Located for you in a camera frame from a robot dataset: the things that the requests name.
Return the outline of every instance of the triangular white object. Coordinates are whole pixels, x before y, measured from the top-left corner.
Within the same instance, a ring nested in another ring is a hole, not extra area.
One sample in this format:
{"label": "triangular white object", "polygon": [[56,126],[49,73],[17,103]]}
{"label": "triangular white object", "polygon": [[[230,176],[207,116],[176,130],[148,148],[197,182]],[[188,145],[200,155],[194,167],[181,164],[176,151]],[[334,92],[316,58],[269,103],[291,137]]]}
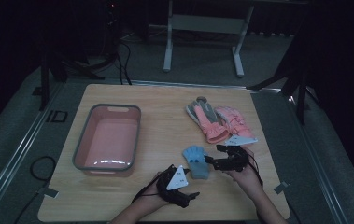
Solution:
{"label": "triangular white object", "polygon": [[186,179],[185,172],[183,171],[183,166],[180,165],[176,172],[174,173],[173,177],[170,180],[170,183],[167,185],[167,190],[171,189],[180,189],[183,187],[188,186],[188,180]]}
{"label": "triangular white object", "polygon": [[231,138],[225,141],[225,146],[241,146],[256,142],[258,142],[257,138],[247,138],[234,134]]}

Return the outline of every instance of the tabletop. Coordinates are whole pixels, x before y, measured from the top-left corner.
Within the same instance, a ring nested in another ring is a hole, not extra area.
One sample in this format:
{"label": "tabletop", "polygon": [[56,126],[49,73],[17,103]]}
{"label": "tabletop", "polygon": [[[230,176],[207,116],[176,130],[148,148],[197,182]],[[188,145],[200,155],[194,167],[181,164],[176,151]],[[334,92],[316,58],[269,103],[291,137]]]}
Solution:
{"label": "tabletop", "polygon": [[[209,156],[227,155],[208,144],[199,126],[185,111],[185,106],[204,96],[212,106],[234,107],[246,118],[258,142],[249,149],[255,153],[263,188],[284,218],[290,216],[285,195],[277,194],[276,167],[263,134],[262,126],[248,91],[239,88],[89,85],[65,140],[49,188],[59,191],[56,198],[45,197],[38,217],[41,221],[107,221],[115,217],[145,187],[154,175],[171,164],[189,168],[182,151],[196,145]],[[72,162],[78,139],[97,104],[137,105],[142,112],[134,171],[129,177],[89,176]],[[200,192],[186,208],[167,205],[142,221],[250,220],[257,219],[252,201],[232,179],[210,167],[209,178],[191,179],[180,189]]]}

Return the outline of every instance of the blue cloth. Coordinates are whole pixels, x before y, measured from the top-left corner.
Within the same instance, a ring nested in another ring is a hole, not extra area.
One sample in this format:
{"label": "blue cloth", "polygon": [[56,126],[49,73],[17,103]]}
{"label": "blue cloth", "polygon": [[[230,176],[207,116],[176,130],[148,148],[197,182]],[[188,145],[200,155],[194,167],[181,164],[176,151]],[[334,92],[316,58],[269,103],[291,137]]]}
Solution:
{"label": "blue cloth", "polygon": [[183,150],[183,156],[188,162],[193,179],[208,179],[208,164],[204,155],[208,155],[202,147],[191,146]]}

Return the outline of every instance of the pink bin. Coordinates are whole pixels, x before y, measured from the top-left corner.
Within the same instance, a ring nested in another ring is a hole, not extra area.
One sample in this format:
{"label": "pink bin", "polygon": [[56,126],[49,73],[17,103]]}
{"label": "pink bin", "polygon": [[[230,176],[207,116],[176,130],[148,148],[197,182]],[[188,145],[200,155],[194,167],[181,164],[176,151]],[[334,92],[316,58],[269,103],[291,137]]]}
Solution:
{"label": "pink bin", "polygon": [[78,141],[73,163],[86,175],[133,172],[141,110],[136,105],[95,105]]}

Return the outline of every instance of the plastic container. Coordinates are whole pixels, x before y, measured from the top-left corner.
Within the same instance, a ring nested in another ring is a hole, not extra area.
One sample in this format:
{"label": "plastic container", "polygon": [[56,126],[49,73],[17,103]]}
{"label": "plastic container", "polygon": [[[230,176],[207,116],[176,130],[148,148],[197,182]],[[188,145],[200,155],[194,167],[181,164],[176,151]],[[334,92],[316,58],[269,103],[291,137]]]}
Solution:
{"label": "plastic container", "polygon": [[95,105],[78,141],[73,163],[85,175],[133,172],[141,110],[136,105]]}

